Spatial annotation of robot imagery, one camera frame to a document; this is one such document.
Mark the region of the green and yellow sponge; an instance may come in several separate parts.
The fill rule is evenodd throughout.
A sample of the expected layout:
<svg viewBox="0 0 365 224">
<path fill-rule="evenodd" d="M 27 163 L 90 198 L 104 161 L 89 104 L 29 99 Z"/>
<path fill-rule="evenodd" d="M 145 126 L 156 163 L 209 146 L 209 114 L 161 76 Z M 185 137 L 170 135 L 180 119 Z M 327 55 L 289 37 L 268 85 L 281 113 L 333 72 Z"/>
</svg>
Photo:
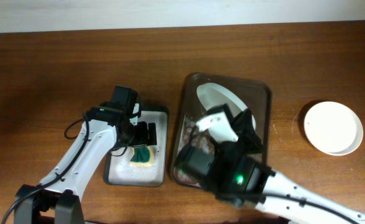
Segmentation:
<svg viewBox="0 0 365 224">
<path fill-rule="evenodd" d="M 133 156 L 129 161 L 132 166 L 151 166 L 154 162 L 154 152 L 150 146 L 133 149 Z"/>
</svg>

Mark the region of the pale green plate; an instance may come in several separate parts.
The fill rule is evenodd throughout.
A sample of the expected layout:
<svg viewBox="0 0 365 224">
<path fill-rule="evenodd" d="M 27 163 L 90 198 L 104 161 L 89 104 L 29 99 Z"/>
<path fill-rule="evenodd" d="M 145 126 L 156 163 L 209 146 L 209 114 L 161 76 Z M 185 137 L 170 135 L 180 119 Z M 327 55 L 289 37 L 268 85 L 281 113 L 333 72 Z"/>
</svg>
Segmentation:
<svg viewBox="0 0 365 224">
<path fill-rule="evenodd" d="M 232 117 L 248 109 L 247 105 L 232 91 L 217 83 L 205 83 L 197 87 L 197 97 L 205 110 L 227 104 Z"/>
</svg>

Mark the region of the cream white plate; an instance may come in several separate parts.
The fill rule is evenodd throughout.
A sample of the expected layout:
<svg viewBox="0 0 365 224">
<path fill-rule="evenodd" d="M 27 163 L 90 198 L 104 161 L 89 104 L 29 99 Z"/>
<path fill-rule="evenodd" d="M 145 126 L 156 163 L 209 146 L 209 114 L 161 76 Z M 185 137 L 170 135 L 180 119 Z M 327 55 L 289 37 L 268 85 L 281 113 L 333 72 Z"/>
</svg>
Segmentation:
<svg viewBox="0 0 365 224">
<path fill-rule="evenodd" d="M 361 145 L 363 125 L 357 114 L 334 101 L 313 105 L 303 119 L 304 133 L 319 151 L 331 156 L 345 156 Z"/>
</svg>

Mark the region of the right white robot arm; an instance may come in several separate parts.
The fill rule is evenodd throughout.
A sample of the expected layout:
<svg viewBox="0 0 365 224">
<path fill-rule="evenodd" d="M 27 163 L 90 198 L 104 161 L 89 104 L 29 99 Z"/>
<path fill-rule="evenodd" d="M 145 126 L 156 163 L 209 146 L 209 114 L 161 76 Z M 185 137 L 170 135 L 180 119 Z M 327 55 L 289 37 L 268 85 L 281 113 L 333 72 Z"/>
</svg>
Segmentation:
<svg viewBox="0 0 365 224">
<path fill-rule="evenodd" d="M 251 110 L 232 117 L 223 105 L 196 122 L 174 167 L 219 201 L 253 207 L 287 223 L 365 223 L 365 213 L 313 193 L 251 157 L 262 150 Z"/>
</svg>

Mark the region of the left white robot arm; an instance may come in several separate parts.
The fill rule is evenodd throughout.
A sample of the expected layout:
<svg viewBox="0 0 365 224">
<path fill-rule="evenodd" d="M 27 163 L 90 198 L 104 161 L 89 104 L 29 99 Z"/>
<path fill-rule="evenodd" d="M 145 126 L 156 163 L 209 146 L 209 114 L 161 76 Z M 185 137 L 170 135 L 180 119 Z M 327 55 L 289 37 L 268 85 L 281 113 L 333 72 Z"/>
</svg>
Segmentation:
<svg viewBox="0 0 365 224">
<path fill-rule="evenodd" d="M 140 121 L 143 110 L 138 93 L 122 86 L 114 88 L 110 101 L 83 113 L 79 135 L 55 168 L 38 185 L 23 185 L 16 200 L 2 218 L 14 223 L 41 223 L 41 214 L 55 211 L 53 223 L 84 223 L 83 193 L 104 156 L 125 157 L 132 166 L 150 166 L 157 144 L 156 125 Z"/>
</svg>

